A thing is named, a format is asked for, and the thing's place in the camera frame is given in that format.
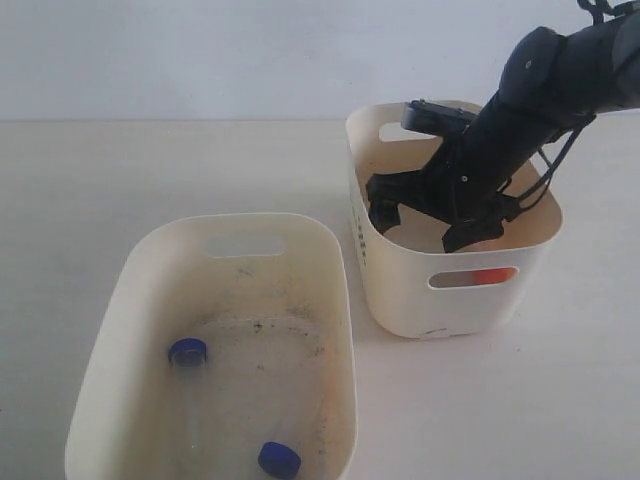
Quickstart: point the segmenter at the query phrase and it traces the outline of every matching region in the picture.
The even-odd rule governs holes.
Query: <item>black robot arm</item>
[[[640,106],[640,2],[610,7],[579,1],[594,24],[570,36],[539,27],[507,61],[498,91],[473,115],[425,101],[406,105],[402,126],[443,142],[421,170],[373,175],[369,217],[384,233],[400,224],[398,205],[450,228],[446,252],[499,238],[503,222],[541,198],[577,136],[600,113]],[[614,18],[604,22],[602,16]],[[504,193],[511,176],[536,152],[570,133],[539,182],[518,197]]]

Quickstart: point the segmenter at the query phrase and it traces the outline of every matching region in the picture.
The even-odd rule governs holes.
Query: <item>white table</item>
[[[638,131],[639,116],[601,118],[578,141],[553,185],[563,233],[511,323],[417,342],[366,309],[342,121],[0,124],[0,478],[64,478],[84,368],[134,244],[179,217],[245,211],[311,215],[342,242],[351,478],[638,478]]]

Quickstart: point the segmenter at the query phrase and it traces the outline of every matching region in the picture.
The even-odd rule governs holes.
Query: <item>handle hole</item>
[[[211,258],[271,257],[282,255],[286,247],[286,242],[278,235],[244,233],[210,238],[204,243],[202,250]]]
[[[437,138],[434,135],[405,130],[400,122],[387,123],[380,127],[379,137],[381,142],[402,142],[405,140],[429,140]]]
[[[518,270],[515,267],[441,272],[429,279],[429,286],[431,288],[441,289],[499,285],[511,280],[516,273],[518,273]]]

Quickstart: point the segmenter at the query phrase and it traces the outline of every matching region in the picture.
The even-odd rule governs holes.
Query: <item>white plastic bin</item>
[[[480,109],[462,102],[439,103]],[[441,244],[447,225],[403,205],[402,224],[381,235],[369,221],[367,181],[374,173],[422,168],[441,143],[438,137],[402,132],[403,109],[403,104],[365,107],[346,124],[352,229],[369,309],[385,329],[402,337],[485,331],[510,318],[560,231],[562,212],[549,191],[536,208],[506,224],[501,239],[453,254],[445,254]],[[507,193],[523,192],[538,178],[527,162]]]
[[[194,336],[209,352],[197,478],[270,478],[261,446],[301,402],[296,478],[346,478],[357,421],[340,246],[315,220],[265,213],[179,220],[132,251],[79,393],[68,480],[187,478],[167,352]]]

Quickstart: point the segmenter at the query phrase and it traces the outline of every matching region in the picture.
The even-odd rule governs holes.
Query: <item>white wall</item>
[[[0,119],[342,117],[484,103],[575,0],[0,0]]]

